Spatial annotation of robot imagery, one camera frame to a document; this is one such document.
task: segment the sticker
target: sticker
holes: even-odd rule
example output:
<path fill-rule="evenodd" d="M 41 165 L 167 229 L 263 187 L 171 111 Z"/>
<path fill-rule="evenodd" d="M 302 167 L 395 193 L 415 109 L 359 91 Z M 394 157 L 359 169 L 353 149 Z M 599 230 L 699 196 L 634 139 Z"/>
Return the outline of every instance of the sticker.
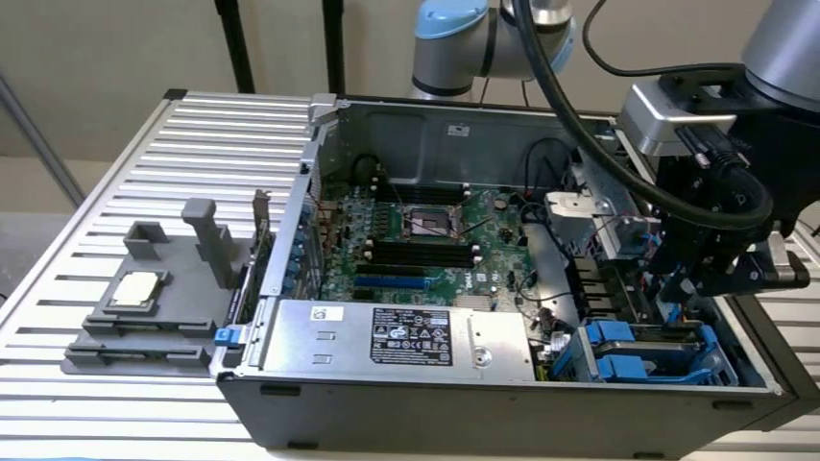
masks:
<path fill-rule="evenodd" d="M 339 322 L 343 317 L 343 307 L 339 305 L 314 305 L 310 309 L 310 320 Z"/>
<path fill-rule="evenodd" d="M 451 366 L 445 310 L 374 308 L 371 332 L 370 360 L 375 363 Z"/>
<path fill-rule="evenodd" d="M 470 135 L 470 127 L 465 127 L 463 125 L 447 125 L 446 126 L 446 135 L 447 136 L 467 137 Z"/>

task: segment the motherboard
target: motherboard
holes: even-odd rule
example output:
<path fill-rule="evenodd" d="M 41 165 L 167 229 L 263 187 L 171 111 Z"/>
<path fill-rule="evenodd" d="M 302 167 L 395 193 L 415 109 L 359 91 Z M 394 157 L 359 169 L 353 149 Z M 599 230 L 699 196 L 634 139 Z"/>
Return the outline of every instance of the motherboard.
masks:
<path fill-rule="evenodd" d="M 514 195 L 466 185 L 329 190 L 321 299 L 533 314 L 518 283 L 531 267 Z"/>

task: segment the white wall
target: white wall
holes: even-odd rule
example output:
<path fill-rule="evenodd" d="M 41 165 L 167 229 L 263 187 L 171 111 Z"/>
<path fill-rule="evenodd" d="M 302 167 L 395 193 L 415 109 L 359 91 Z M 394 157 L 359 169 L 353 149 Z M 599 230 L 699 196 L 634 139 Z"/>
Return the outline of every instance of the white wall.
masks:
<path fill-rule="evenodd" d="M 769 2 L 611 0 L 593 40 L 623 67 L 737 60 Z M 346 0 L 347 93 L 406 94 L 418 3 Z M 578 20 L 593 3 L 573 0 Z M 258 92 L 323 91 L 319 1 L 239 4 Z M 0 71 L 65 158 L 111 160 L 167 87 L 234 90 L 213 0 L 0 0 Z M 574 105 L 598 110 L 618 109 L 629 85 L 597 69 L 579 43 L 561 82 Z M 533 84 L 529 96 L 543 105 Z M 485 101 L 522 104 L 517 84 L 493 81 Z M 5 113 L 0 155 L 30 155 Z"/>

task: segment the black pole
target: black pole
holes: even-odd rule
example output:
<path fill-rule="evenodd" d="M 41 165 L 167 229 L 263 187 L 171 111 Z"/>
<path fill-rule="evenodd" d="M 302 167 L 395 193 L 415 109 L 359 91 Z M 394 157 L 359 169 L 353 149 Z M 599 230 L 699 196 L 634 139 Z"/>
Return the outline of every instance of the black pole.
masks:
<path fill-rule="evenodd" d="M 343 0 L 321 0 L 323 55 L 327 64 L 327 90 L 343 94 Z"/>
<path fill-rule="evenodd" d="M 221 29 L 225 33 L 235 88 L 239 93 L 254 93 L 255 87 L 253 86 L 253 74 L 250 73 L 250 60 L 246 56 L 239 4 L 237 0 L 213 0 L 213 2 L 215 3 L 215 12 L 221 18 Z"/>

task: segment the metal bar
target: metal bar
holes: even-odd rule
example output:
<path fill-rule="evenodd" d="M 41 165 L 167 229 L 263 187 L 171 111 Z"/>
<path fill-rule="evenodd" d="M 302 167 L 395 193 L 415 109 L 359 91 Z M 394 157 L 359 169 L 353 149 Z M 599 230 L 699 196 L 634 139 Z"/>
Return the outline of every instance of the metal bar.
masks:
<path fill-rule="evenodd" d="M 237 0 L 213 0 L 215 12 L 221 19 L 221 29 L 227 44 L 230 65 L 233 66 L 233 78 L 239 93 L 254 93 L 253 73 L 250 72 L 250 60 L 246 55 L 245 33 L 242 32 L 242 18 L 239 16 L 239 4 Z"/>
<path fill-rule="evenodd" d="M 343 0 L 321 0 L 327 91 L 343 94 Z"/>
<path fill-rule="evenodd" d="M 82 190 L 79 189 L 79 184 L 71 176 L 71 173 L 67 170 L 65 163 L 62 163 L 59 157 L 53 153 L 49 144 L 42 138 L 39 130 L 37 130 L 34 122 L 27 116 L 27 113 L 25 113 L 25 109 L 22 108 L 22 105 L 15 99 L 14 93 L 11 92 L 11 88 L 5 82 L 2 73 L 0 73 L 0 99 L 2 100 L 2 105 L 9 111 L 9 115 L 14 119 L 19 131 L 27 138 L 30 146 L 34 148 L 34 153 L 39 158 L 42 166 L 45 166 L 50 177 L 55 181 L 59 189 L 62 190 L 62 193 L 65 194 L 65 197 L 70 201 L 74 208 L 79 207 L 79 204 L 85 200 L 85 195 L 82 194 Z"/>

